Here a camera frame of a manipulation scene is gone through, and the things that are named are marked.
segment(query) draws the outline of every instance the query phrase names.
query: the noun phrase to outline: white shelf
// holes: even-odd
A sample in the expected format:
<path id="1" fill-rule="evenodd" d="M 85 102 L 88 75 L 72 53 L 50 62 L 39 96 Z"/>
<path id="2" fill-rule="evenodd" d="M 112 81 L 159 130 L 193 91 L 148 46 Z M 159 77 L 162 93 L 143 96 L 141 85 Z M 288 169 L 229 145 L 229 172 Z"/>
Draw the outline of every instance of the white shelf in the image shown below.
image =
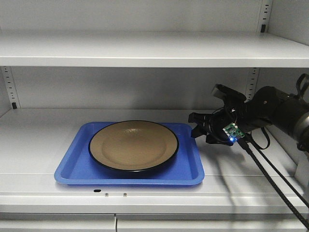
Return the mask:
<path id="1" fill-rule="evenodd" d="M 205 179 L 189 188 L 70 187 L 53 174 L 78 129 L 90 121 L 131 119 L 187 121 L 190 110 L 17 109 L 0 118 L 0 205 L 6 213 L 181 213 L 290 214 L 250 156 L 237 145 L 208 145 L 197 139 Z M 265 151 L 294 180 L 296 165 L 271 136 Z M 278 175 L 262 162 L 289 200 L 308 209 Z"/>
<path id="2" fill-rule="evenodd" d="M 252 32 L 3 31 L 0 66 L 309 67 L 309 46 Z"/>

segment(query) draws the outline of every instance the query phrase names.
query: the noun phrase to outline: upper shelf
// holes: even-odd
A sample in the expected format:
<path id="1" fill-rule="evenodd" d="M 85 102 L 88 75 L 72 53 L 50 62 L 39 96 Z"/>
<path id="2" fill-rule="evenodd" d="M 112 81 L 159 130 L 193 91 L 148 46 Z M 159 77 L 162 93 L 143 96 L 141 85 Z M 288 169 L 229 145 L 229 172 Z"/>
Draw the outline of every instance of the upper shelf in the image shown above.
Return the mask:
<path id="1" fill-rule="evenodd" d="M 309 46 L 252 32 L 3 31 L 0 66 L 309 67 Z"/>

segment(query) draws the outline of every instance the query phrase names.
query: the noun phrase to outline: blue tray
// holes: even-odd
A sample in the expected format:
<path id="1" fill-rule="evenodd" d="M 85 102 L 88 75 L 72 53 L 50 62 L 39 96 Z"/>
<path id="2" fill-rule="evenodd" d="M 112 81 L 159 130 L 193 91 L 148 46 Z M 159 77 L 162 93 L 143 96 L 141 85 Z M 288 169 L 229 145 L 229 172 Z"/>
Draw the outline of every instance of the blue tray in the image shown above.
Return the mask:
<path id="1" fill-rule="evenodd" d="M 94 161 L 88 151 L 92 137 L 113 122 L 90 122 L 77 132 L 55 172 L 55 180 L 73 186 L 179 186 L 199 184 L 204 170 L 191 127 L 183 123 L 161 123 L 179 139 L 177 154 L 153 169 L 141 172 L 112 170 Z"/>

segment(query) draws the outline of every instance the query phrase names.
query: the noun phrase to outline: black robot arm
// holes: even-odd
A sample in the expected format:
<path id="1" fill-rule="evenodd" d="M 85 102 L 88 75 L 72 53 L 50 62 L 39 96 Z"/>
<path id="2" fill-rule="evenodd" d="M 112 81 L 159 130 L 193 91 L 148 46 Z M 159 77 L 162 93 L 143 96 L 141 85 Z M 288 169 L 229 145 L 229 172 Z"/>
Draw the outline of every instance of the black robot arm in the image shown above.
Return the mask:
<path id="1" fill-rule="evenodd" d="M 243 94 L 216 84 L 212 94 L 224 101 L 224 107 L 213 114 L 191 113 L 189 122 L 197 123 L 191 137 L 206 135 L 209 144 L 231 146 L 241 133 L 273 124 L 294 138 L 299 150 L 309 152 L 309 105 L 303 100 L 308 86 L 309 75 L 302 74 L 296 83 L 297 95 L 267 86 L 245 103 Z"/>

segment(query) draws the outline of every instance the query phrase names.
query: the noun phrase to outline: brown plate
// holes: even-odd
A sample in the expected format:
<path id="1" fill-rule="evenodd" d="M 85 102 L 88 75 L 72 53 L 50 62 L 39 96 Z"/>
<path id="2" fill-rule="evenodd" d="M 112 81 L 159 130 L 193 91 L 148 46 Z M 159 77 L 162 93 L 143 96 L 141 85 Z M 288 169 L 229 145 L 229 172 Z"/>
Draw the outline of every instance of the brown plate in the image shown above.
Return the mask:
<path id="1" fill-rule="evenodd" d="M 176 154 L 177 136 L 149 121 L 111 124 L 90 141 L 89 151 L 99 163 L 119 170 L 141 171 L 158 166 Z"/>

